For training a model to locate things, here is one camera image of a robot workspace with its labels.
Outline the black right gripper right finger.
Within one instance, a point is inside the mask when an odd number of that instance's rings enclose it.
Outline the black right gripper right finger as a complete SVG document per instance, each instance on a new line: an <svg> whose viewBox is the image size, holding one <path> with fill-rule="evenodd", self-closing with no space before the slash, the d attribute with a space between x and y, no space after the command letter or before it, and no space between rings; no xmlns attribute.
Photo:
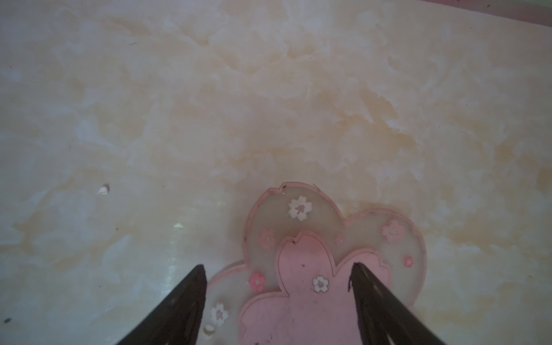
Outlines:
<svg viewBox="0 0 552 345"><path fill-rule="evenodd" d="M348 289L363 345L444 345L364 264L353 264Z"/></svg>

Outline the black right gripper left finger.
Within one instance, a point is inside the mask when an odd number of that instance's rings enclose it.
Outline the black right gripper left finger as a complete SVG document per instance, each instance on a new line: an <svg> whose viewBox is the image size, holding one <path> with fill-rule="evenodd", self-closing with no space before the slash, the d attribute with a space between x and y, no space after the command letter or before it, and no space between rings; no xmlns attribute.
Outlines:
<svg viewBox="0 0 552 345"><path fill-rule="evenodd" d="M207 286L205 268L198 264L118 345L195 345Z"/></svg>

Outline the pink flower silicone coaster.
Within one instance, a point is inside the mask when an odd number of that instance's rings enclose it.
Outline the pink flower silicone coaster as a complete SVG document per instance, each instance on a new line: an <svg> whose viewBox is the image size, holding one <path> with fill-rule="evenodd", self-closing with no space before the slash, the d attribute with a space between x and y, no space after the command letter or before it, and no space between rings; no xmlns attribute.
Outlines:
<svg viewBox="0 0 552 345"><path fill-rule="evenodd" d="M199 344L359 344L353 265L407 306L426 276L425 242L409 218L387 208L346 218L304 183L260 197L242 249L244 259L208 284Z"/></svg>

